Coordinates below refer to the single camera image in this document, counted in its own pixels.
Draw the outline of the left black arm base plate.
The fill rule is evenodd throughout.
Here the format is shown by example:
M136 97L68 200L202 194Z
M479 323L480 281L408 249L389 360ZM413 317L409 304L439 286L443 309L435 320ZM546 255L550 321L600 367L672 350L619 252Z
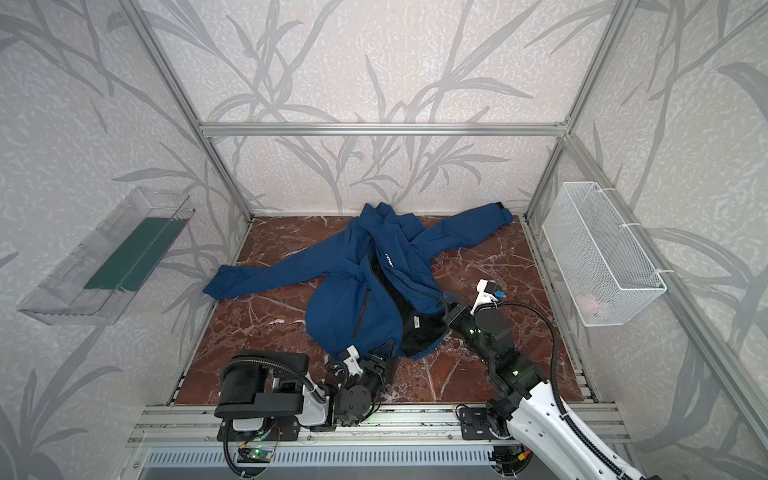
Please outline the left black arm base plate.
M229 429L222 421L217 440L224 442L295 441L300 426L295 416L266 417L233 420Z

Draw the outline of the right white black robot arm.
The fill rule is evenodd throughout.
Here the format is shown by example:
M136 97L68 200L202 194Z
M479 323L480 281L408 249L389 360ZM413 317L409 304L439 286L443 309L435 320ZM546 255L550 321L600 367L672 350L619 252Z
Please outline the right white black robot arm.
M552 338L548 375L514 344L498 338L508 326L504 307L527 310L547 326ZM446 312L444 321L486 366L486 378L497 392L497 398L488 403L488 414L498 432L527 447L560 479L645 477L563 400L557 379L557 331L540 310L518 301L490 302L474 310L456 303Z

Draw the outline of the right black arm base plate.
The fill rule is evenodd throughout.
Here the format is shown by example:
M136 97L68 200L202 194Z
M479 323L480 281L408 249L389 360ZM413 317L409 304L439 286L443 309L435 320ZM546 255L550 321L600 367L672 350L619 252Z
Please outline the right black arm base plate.
M454 415L459 422L463 440L505 440L507 436L494 430L498 424L488 417L485 407L470 407L458 404Z

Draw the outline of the blue zip jacket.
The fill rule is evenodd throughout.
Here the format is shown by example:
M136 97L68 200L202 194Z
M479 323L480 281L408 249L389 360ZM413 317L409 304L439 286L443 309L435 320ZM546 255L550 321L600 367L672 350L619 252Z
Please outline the blue zip jacket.
M353 346L362 356L421 359L442 342L454 306L437 283L432 259L475 246L513 222L491 203L427 227L385 203L367 204L345 229L270 267L222 266L206 295L225 300L322 281L305 315L308 335L328 354Z

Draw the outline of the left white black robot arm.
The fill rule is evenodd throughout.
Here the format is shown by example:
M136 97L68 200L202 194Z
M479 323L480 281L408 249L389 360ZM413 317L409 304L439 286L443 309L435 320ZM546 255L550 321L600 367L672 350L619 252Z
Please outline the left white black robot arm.
M214 411L231 432L267 432L283 421L297 427L334 430L366 421L393 383L399 360L350 346L325 365L334 382L316 382L306 354L243 350L221 368Z

